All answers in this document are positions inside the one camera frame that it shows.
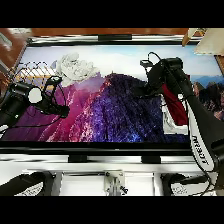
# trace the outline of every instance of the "dark red fabric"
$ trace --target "dark red fabric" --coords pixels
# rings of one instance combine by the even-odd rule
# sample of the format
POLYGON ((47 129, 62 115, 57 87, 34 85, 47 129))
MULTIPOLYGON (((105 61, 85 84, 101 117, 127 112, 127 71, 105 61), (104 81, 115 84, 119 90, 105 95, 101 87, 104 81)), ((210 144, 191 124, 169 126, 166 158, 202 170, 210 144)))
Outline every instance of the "dark red fabric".
POLYGON ((167 88, 166 84, 162 85, 164 91, 164 99, 166 101, 169 112, 176 125, 187 125, 187 114, 186 111, 178 98, 167 88))

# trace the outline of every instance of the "metal bracket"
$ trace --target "metal bracket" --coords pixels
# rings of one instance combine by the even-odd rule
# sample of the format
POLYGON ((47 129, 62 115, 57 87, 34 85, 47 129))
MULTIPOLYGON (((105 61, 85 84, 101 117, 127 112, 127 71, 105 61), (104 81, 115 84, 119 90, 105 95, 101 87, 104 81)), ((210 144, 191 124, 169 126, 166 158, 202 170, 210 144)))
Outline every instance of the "metal bracket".
POLYGON ((125 188, 125 174, 122 170, 110 170, 105 172, 104 190, 108 196, 121 196, 128 192, 125 188))

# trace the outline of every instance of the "black border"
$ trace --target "black border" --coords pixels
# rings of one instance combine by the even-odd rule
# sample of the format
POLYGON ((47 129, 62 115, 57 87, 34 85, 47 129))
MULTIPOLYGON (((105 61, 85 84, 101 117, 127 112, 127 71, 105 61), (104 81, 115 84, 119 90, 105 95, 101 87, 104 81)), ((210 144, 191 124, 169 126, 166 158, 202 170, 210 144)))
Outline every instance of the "black border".
MULTIPOLYGON (((45 46, 75 46, 75 45, 181 45, 179 40, 164 41, 133 41, 128 35, 128 40, 108 40, 99 41, 71 41, 63 42, 51 41, 45 43, 34 43, 32 38, 27 39, 26 47, 45 47, 45 46)), ((189 41, 188 45, 197 45, 199 41, 189 41)), ((105 143, 105 142, 16 142, 1 141, 1 153, 15 154, 88 154, 88 155, 151 155, 151 156, 190 156, 192 154, 189 143, 105 143)))

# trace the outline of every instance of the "wire rack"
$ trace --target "wire rack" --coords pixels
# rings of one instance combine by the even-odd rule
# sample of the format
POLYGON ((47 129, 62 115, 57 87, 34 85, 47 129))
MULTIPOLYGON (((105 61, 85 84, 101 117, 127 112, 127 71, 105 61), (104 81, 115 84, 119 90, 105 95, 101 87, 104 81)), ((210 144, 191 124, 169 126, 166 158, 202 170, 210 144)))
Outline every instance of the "wire rack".
MULTIPOLYGON (((10 68, 7 74, 10 83, 22 81, 38 86, 41 90, 47 79, 56 75, 56 69, 48 67, 45 62, 20 63, 17 68, 10 68)), ((48 86, 47 90, 52 90, 52 88, 53 86, 48 86)))

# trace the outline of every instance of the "sky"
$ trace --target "sky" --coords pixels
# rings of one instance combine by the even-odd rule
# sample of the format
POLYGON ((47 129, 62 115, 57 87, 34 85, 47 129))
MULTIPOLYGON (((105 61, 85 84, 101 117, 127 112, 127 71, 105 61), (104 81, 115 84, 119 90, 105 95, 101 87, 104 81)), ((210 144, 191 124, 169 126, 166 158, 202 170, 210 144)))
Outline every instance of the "sky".
MULTIPOLYGON (((194 45, 182 47, 179 45, 93 45, 93 46, 53 46, 28 47, 21 62, 46 62, 48 66, 59 60, 63 55, 77 52, 79 60, 93 62, 104 77, 112 71, 131 75, 147 81, 145 70, 140 66, 140 60, 147 59, 148 53, 153 51, 161 58, 179 57, 183 61, 183 70, 191 76, 219 76, 222 75, 215 58, 211 55, 195 55, 194 45)), ((151 55, 153 63, 158 62, 156 56, 151 55)))

